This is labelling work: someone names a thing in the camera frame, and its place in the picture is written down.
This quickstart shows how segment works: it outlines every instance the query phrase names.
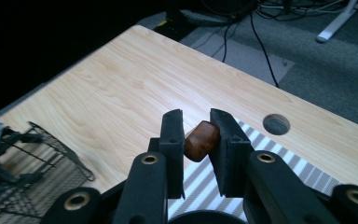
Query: brown object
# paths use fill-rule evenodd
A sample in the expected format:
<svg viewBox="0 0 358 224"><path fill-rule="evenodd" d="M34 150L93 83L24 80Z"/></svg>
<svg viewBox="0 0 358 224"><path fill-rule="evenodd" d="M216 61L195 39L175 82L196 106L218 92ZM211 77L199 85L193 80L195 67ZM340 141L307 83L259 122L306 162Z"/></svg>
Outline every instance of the brown object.
<svg viewBox="0 0 358 224"><path fill-rule="evenodd" d="M203 120L186 139L185 156L192 161L202 161L219 143L220 130Z"/></svg>

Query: wooden table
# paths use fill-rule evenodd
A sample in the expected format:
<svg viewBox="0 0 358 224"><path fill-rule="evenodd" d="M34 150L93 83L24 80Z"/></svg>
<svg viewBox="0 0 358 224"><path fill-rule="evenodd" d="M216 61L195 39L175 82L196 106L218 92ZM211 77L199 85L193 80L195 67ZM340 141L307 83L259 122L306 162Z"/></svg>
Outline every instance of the wooden table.
<svg viewBox="0 0 358 224"><path fill-rule="evenodd" d="M141 26L133 26L0 118L16 131L35 122L74 150L100 192L126 179L132 160L159 137L162 115L180 108L185 132L231 113L342 183L358 185L358 125ZM290 121L284 135L263 119Z"/></svg>

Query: wire basket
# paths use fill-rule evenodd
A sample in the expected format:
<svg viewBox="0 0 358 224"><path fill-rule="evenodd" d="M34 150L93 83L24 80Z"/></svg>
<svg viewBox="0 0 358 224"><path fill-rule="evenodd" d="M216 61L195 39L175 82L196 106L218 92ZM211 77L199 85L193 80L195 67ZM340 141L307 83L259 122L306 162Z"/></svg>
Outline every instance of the wire basket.
<svg viewBox="0 0 358 224"><path fill-rule="evenodd" d="M73 150L29 124L0 138L0 223L39 223L60 195L95 178Z"/></svg>

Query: chair leg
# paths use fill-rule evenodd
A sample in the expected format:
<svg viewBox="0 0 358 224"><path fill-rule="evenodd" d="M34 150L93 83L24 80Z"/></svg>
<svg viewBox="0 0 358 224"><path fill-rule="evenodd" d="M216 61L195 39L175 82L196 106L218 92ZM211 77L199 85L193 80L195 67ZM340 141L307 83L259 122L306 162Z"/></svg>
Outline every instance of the chair leg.
<svg viewBox="0 0 358 224"><path fill-rule="evenodd" d="M334 35L334 33L356 12L358 8L357 0L350 0L345 9L326 27L321 31L316 40L318 42L327 42Z"/></svg>

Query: striped pattern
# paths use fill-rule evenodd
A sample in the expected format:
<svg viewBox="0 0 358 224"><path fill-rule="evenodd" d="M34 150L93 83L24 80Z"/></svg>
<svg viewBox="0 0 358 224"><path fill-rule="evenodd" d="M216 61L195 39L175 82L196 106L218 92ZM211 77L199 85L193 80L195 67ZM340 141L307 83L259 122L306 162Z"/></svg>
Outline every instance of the striped pattern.
<svg viewBox="0 0 358 224"><path fill-rule="evenodd" d="M334 186L340 184L293 152L276 144L260 132L237 120L252 142L255 150L267 150L281 156L303 183L327 195L331 195ZM247 220L242 209L242 199L221 197L213 167L208 157L201 162L193 162L185 169L184 188L186 199L169 200L169 219L185 212L195 210L217 210Z"/></svg>

